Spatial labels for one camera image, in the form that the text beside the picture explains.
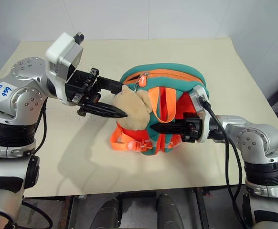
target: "handwritten label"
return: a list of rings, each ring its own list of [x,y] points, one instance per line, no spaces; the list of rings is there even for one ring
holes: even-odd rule
[[[6,83],[6,82],[0,82],[0,102],[3,100],[8,99],[11,94],[16,90],[17,87]]]

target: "backpack handle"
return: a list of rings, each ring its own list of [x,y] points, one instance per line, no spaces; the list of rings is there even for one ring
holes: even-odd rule
[[[168,110],[167,120],[161,120],[157,116],[157,106],[160,97],[159,91],[160,91],[159,87],[153,87],[149,89],[149,96],[150,96],[150,102],[152,104],[152,109],[159,122],[169,123],[174,119],[176,115],[176,90],[174,88],[169,88],[169,87],[165,88],[166,105]]]

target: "orange zipper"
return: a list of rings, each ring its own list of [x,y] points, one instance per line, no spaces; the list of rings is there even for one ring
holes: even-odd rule
[[[187,74],[187,73],[182,73],[179,71],[175,70],[168,70],[168,69],[156,69],[156,70],[150,70],[150,71],[141,71],[137,72],[133,75],[128,76],[123,84],[131,84],[131,83],[138,83],[140,79],[142,78],[142,75],[145,73],[148,73],[148,78],[158,78],[158,77],[167,77],[175,80],[184,80],[184,81],[197,81],[200,83],[203,83],[200,79],[197,77]]]

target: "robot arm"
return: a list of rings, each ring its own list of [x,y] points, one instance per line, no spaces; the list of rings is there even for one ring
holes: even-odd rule
[[[225,142],[215,120],[203,108],[202,100],[208,101],[204,89],[194,87],[190,97],[197,113],[184,113],[182,120],[155,124],[152,128],[163,134],[180,134],[183,142],[204,142],[206,138]],[[245,222],[257,228],[263,222],[267,229],[267,221],[271,221],[269,228],[274,228],[274,224],[278,224],[278,130],[267,124],[253,124],[239,116],[218,115],[217,118],[244,161]]]
[[[15,225],[22,196],[33,187],[39,174],[35,129],[48,97],[63,104],[79,106],[78,114],[125,117],[120,109],[100,103],[100,91],[113,94],[122,84],[100,77],[98,69],[89,73],[76,70],[83,48],[81,33],[63,33],[48,49],[46,61],[30,57],[13,65],[0,79],[0,229]]]

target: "white wall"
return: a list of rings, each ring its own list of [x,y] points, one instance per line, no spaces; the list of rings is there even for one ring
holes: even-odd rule
[[[278,89],[278,0],[0,0],[0,68],[19,41],[52,41],[63,31],[86,39],[230,36],[264,95]]]

